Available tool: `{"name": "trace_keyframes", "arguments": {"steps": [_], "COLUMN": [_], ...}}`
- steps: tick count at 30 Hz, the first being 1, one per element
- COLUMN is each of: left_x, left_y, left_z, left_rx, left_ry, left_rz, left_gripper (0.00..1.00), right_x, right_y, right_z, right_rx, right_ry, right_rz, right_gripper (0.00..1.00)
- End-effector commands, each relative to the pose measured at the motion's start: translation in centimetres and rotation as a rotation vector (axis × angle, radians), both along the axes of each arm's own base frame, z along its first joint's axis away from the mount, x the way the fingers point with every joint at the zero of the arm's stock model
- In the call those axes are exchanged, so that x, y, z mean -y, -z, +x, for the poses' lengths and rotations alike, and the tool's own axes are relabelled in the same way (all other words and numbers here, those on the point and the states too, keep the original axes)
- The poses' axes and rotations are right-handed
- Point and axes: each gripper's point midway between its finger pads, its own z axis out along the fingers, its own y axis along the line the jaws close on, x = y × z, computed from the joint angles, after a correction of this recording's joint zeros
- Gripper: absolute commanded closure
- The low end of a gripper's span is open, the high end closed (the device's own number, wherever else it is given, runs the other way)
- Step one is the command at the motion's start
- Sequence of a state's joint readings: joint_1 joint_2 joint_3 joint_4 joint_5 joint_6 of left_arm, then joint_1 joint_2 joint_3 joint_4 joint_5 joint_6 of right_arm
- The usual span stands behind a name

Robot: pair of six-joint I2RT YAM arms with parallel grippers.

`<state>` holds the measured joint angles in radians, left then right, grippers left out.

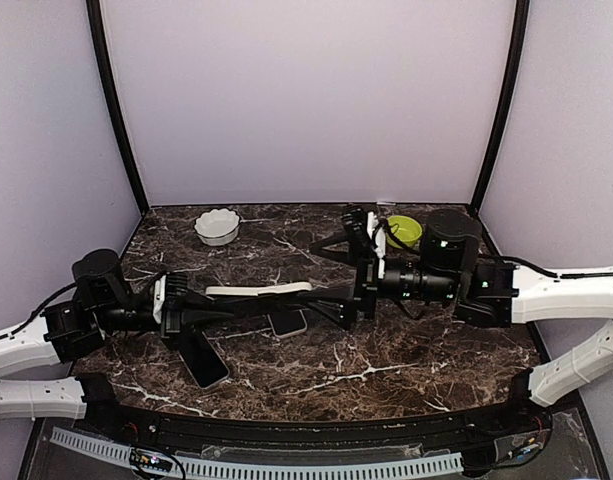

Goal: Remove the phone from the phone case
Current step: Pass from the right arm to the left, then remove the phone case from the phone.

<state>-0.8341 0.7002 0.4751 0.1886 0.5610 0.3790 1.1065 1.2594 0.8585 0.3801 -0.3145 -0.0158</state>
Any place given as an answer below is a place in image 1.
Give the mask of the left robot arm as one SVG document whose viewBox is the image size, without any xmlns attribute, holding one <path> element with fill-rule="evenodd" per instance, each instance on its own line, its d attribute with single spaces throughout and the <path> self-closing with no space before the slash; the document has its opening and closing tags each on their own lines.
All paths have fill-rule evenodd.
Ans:
<svg viewBox="0 0 613 480">
<path fill-rule="evenodd" d="M 35 367 L 75 362 L 101 349 L 118 332 L 155 333 L 177 353 L 195 384 L 211 388 L 229 369 L 205 337 L 221 321 L 268 314 L 278 297 L 309 290 L 297 287 L 189 289 L 183 271 L 160 271 L 139 291 L 124 277 L 115 251 L 90 252 L 72 266 L 72 283 L 45 299 L 29 318 L 0 330 L 0 420 L 88 417 L 106 436 L 127 427 L 103 374 L 58 380 L 15 380 Z"/>
</svg>

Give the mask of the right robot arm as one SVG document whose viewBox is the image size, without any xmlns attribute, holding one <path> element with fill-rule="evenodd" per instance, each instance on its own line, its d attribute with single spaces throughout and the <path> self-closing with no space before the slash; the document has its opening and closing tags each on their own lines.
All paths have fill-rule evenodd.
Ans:
<svg viewBox="0 0 613 480">
<path fill-rule="evenodd" d="M 349 207 L 342 225 L 341 233 L 312 243 L 310 251 L 353 267 L 353 287 L 304 297 L 344 328 L 359 314 L 373 317 L 380 299 L 396 305 L 438 303 L 477 328 L 574 318 L 606 321 L 584 342 L 513 377 L 509 402 L 496 413 L 503 432 L 520 432 L 533 420 L 535 405 L 549 407 L 613 370 L 613 266 L 549 271 L 516 257 L 483 255 L 481 224 L 451 209 L 428 215 L 413 261 L 387 257 L 387 242 L 397 238 L 387 220 L 373 212 Z"/>
</svg>

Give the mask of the white phone case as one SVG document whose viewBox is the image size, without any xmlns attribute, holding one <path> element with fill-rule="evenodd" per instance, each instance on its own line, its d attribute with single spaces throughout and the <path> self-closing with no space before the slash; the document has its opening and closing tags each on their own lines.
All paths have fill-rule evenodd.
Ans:
<svg viewBox="0 0 613 480">
<path fill-rule="evenodd" d="M 281 295 L 303 291 L 311 291 L 313 286 L 309 282 L 294 282 L 281 285 L 263 287 L 233 287 L 233 286 L 210 286 L 205 289 L 208 297 L 258 297 L 262 295 Z"/>
</svg>

